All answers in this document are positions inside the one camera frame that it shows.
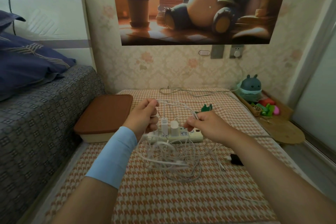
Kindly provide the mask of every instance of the blue arm sleeve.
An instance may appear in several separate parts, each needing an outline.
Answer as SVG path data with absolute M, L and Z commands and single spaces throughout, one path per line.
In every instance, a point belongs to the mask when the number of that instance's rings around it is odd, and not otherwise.
M 119 189 L 128 160 L 136 146 L 137 138 L 133 131 L 120 127 L 100 152 L 86 176 Z

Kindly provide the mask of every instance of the blue pillow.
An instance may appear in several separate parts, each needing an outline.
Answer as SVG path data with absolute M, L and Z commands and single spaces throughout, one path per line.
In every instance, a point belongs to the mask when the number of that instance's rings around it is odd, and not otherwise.
M 2 15 L 5 14 L 0 11 L 0 31 L 3 27 L 10 26 L 17 18 L 17 15 L 11 14 L 2 18 Z M 61 73 L 75 64 L 76 60 L 69 59 L 53 49 L 2 32 L 0 34 L 0 101 L 31 86 L 45 84 L 56 77 L 62 77 Z

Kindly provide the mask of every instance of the red toy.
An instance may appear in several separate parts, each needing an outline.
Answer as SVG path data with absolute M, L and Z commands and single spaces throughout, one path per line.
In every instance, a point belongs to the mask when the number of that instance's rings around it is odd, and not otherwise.
M 258 103 L 265 106 L 265 107 L 266 107 L 267 104 L 275 105 L 275 102 L 273 100 L 271 100 L 270 98 L 262 99 Z

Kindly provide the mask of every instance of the white power strip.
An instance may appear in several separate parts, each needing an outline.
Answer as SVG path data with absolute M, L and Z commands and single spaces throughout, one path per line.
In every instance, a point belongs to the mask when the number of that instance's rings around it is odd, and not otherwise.
M 179 130 L 179 136 L 172 136 L 170 127 L 169 127 L 168 136 L 164 136 L 163 134 L 158 135 L 157 132 L 150 132 L 144 136 L 146 137 L 146 140 L 151 144 L 157 141 L 161 141 L 161 142 L 168 141 L 168 143 L 183 143 L 186 140 L 194 142 L 194 143 L 203 141 L 203 135 L 199 129 L 194 128 L 191 132 L 188 132 L 186 128 L 179 127 L 178 130 Z

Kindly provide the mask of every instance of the hand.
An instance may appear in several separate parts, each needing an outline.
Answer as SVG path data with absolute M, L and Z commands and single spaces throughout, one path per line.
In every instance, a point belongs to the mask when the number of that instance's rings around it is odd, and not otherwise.
M 132 130 L 138 141 L 144 133 L 157 130 L 159 121 L 159 118 L 155 116 L 157 106 L 159 106 L 159 103 L 155 99 L 146 98 L 127 117 L 123 126 Z
M 203 136 L 211 141 L 230 147 L 230 134 L 235 131 L 235 128 L 227 124 L 214 111 L 200 112 L 197 116 L 199 120 L 191 116 L 184 124 L 188 131 L 198 128 Z

